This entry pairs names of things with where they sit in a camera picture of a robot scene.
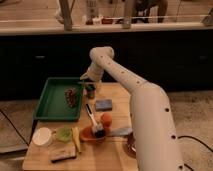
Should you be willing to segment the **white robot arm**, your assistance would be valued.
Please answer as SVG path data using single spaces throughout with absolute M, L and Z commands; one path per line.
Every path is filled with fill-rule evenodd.
M 110 46 L 90 50 L 91 64 L 80 77 L 98 82 L 104 72 L 130 94 L 130 114 L 139 171 L 185 171 L 165 91 L 113 60 Z

